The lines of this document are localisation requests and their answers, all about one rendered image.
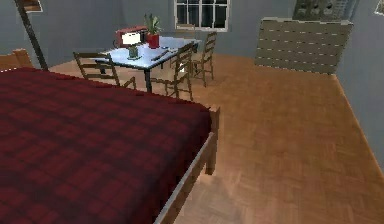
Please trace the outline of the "dark remote control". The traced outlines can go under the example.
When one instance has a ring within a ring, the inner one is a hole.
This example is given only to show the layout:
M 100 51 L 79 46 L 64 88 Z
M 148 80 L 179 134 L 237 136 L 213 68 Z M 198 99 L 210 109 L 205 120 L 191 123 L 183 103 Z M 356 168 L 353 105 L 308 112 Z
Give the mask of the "dark remote control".
M 162 52 L 160 55 L 158 55 L 158 56 L 152 58 L 151 61 L 157 61 L 157 60 L 159 60 L 161 57 L 165 56 L 168 52 L 169 52 L 169 50 L 165 50 L 165 51 Z

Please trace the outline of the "blue top table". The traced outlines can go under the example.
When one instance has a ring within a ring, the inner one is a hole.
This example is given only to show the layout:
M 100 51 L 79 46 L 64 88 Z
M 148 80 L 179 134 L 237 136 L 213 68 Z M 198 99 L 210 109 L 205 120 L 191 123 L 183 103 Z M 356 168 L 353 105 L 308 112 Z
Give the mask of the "blue top table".
M 138 60 L 128 60 L 128 49 L 126 48 L 116 48 L 108 50 L 106 53 L 111 55 L 115 66 L 142 70 L 144 72 L 146 89 L 148 92 L 151 92 L 151 70 L 175 57 L 177 50 L 189 43 L 192 43 L 193 46 L 197 48 L 201 40 L 160 36 L 159 48 L 151 49 L 148 44 L 138 46 L 139 54 L 141 55 L 141 58 Z M 165 50 L 169 50 L 165 56 L 157 61 L 151 61 L 152 58 L 160 55 Z

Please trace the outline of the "small green cup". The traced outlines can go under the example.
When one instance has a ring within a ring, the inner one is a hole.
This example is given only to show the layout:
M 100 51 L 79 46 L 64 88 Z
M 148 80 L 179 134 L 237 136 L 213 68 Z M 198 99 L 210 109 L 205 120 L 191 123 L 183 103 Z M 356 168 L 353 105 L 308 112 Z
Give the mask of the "small green cup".
M 138 60 L 141 58 L 139 54 L 138 47 L 136 45 L 132 45 L 128 47 L 128 60 Z

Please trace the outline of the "green plant in red pot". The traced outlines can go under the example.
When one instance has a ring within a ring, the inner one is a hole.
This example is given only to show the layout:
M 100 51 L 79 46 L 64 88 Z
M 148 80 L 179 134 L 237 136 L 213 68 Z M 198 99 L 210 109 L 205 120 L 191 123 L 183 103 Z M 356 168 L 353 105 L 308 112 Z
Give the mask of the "green plant in red pot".
M 159 32 L 161 28 L 159 27 L 159 18 L 153 14 L 145 14 L 144 22 L 147 28 L 146 41 L 151 49 L 156 49 L 159 47 Z

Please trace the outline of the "white framed window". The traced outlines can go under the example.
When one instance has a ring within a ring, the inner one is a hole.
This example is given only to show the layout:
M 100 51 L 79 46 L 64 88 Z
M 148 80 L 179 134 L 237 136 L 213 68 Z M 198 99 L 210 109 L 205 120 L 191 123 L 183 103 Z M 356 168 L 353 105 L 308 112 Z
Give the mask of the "white framed window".
M 175 28 L 227 32 L 231 0 L 173 0 Z

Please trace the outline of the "red box with white face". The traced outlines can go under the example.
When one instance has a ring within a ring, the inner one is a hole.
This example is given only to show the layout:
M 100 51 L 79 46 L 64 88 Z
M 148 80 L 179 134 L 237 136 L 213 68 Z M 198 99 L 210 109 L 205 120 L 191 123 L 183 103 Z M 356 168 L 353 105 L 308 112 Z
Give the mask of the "red box with white face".
M 131 45 L 140 45 L 145 42 L 146 26 L 134 26 L 116 31 L 116 39 L 113 41 L 115 48 L 128 48 Z

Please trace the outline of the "red plaid bed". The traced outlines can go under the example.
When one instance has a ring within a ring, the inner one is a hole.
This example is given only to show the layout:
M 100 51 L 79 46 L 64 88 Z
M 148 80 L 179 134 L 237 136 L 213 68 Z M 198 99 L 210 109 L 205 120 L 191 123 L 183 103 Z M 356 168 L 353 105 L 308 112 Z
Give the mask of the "red plaid bed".
M 173 224 L 220 109 L 0 55 L 0 224 Z

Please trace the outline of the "grey chest of drawers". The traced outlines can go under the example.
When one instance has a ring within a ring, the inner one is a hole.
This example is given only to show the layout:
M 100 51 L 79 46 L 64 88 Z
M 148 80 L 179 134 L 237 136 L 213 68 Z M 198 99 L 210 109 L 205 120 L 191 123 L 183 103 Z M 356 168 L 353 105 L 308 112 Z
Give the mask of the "grey chest of drawers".
M 261 20 L 255 64 L 274 68 L 334 74 L 353 23 Z

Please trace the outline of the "dark floor lamp pole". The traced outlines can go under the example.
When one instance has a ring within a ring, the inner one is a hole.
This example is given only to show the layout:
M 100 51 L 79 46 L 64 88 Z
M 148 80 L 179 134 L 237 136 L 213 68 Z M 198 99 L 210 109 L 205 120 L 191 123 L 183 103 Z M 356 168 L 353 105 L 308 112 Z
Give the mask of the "dark floor lamp pole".
M 15 2 L 17 10 L 19 12 L 19 15 L 21 17 L 21 20 L 23 22 L 24 28 L 28 34 L 29 39 L 30 39 L 31 45 L 32 45 L 34 52 L 37 56 L 37 59 L 39 61 L 40 67 L 42 70 L 48 71 L 48 65 L 45 61 L 43 52 L 42 52 L 42 50 L 40 48 L 40 44 L 36 38 L 32 24 L 28 18 L 27 12 L 24 8 L 24 3 L 22 2 L 22 0 L 14 0 L 14 2 Z

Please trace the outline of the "framed wall picture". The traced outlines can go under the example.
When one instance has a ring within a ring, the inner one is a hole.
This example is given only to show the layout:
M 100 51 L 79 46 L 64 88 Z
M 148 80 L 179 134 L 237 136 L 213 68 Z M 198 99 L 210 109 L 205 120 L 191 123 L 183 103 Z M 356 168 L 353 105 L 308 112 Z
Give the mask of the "framed wall picture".
M 42 12 L 40 0 L 22 0 L 22 3 L 27 13 Z

